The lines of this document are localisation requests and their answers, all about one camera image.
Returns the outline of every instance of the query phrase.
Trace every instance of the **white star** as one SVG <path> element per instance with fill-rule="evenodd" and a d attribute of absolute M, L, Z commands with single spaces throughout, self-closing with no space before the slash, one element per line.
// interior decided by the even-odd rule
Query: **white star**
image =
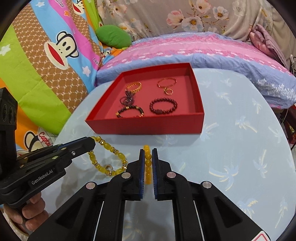
<path fill-rule="evenodd" d="M 88 77 L 89 74 L 91 73 L 90 69 L 88 66 L 82 67 L 83 73 Z"/>
<path fill-rule="evenodd" d="M 3 46 L 3 47 L 1 48 L 0 54 L 2 54 L 2 56 L 4 56 L 8 51 L 11 50 L 9 46 L 10 46 L 10 44 L 8 44 L 8 45 L 6 45 L 6 46 Z"/>
<path fill-rule="evenodd" d="M 44 2 L 38 2 L 38 3 L 36 4 L 36 6 L 38 6 L 38 7 L 44 6 Z"/>

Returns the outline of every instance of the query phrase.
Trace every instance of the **orange star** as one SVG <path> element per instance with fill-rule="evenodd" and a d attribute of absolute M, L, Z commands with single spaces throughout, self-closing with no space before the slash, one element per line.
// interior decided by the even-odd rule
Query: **orange star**
<path fill-rule="evenodd" d="M 69 12 L 68 12 L 68 11 L 64 11 L 64 16 L 68 16 L 68 17 L 70 17 Z"/>

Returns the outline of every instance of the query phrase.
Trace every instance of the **table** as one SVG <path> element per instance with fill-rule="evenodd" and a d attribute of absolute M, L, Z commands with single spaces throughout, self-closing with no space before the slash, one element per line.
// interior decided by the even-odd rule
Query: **table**
<path fill-rule="evenodd" d="M 205 110 L 201 135 L 104 135 L 129 161 L 143 145 L 157 148 L 159 158 L 189 181 L 208 180 L 276 240 L 289 224 L 296 205 L 296 173 L 292 154 L 271 108 L 243 75 L 218 69 L 194 69 Z M 97 87 L 78 106 L 60 135 L 66 143 L 95 133 L 84 122 L 111 83 Z M 101 165 L 120 166 L 112 153 L 96 145 Z M 42 193 L 46 210 L 54 212 L 89 181 L 110 180 L 91 164 L 88 154 L 77 157 L 67 174 Z M 141 202 L 127 202 L 123 240 L 172 241 L 171 201 L 154 200 L 146 185 Z"/>

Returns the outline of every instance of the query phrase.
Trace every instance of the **dark beaded jewelry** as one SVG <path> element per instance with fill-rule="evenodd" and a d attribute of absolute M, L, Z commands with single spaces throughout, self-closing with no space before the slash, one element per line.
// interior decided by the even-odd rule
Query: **dark beaded jewelry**
<path fill-rule="evenodd" d="M 172 103 L 174 106 L 169 109 L 169 110 L 160 110 L 160 109 L 154 109 L 153 108 L 153 105 L 157 102 L 170 102 Z M 172 113 L 173 111 L 175 111 L 178 107 L 178 104 L 175 100 L 173 99 L 170 99 L 170 98 L 158 98 L 158 99 L 155 99 L 153 100 L 151 103 L 150 103 L 150 111 L 154 114 L 157 114 L 157 115 L 165 115 L 165 114 L 169 114 L 169 113 Z"/>
<path fill-rule="evenodd" d="M 130 106 L 125 106 L 125 107 L 123 107 L 122 109 L 120 109 L 120 110 L 116 113 L 117 118 L 122 118 L 122 116 L 121 116 L 120 114 L 121 114 L 122 112 L 126 111 L 126 110 L 129 110 L 129 109 L 136 109 L 136 110 L 138 110 L 138 111 L 140 112 L 139 117 L 144 116 L 144 111 L 143 111 L 143 109 L 142 109 L 141 107 L 138 107 L 138 106 L 136 106 L 136 105 L 130 105 Z"/>
<path fill-rule="evenodd" d="M 121 97 L 119 99 L 120 103 L 125 106 L 131 106 L 135 102 L 133 98 L 134 94 L 135 93 L 132 93 L 131 91 L 126 90 L 126 96 Z"/>

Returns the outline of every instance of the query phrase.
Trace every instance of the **open red box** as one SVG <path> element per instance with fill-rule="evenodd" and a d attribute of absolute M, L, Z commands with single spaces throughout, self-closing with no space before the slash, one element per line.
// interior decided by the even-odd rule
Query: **open red box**
<path fill-rule="evenodd" d="M 177 80 L 171 87 L 174 93 L 170 96 L 157 86 L 159 80 L 168 77 Z M 121 113 L 124 118 L 117 118 L 116 113 L 124 107 L 119 99 L 125 96 L 126 85 L 137 81 L 141 82 L 142 89 L 134 95 L 134 105 L 143 109 L 144 116 L 137 117 L 140 113 L 133 109 Z M 150 111 L 149 105 L 157 98 L 174 99 L 178 107 L 170 114 L 156 115 Z M 172 107 L 168 102 L 154 105 L 154 109 L 162 110 Z M 92 109 L 86 123 L 98 134 L 199 134 L 204 115 L 190 64 L 167 64 L 121 73 Z"/>

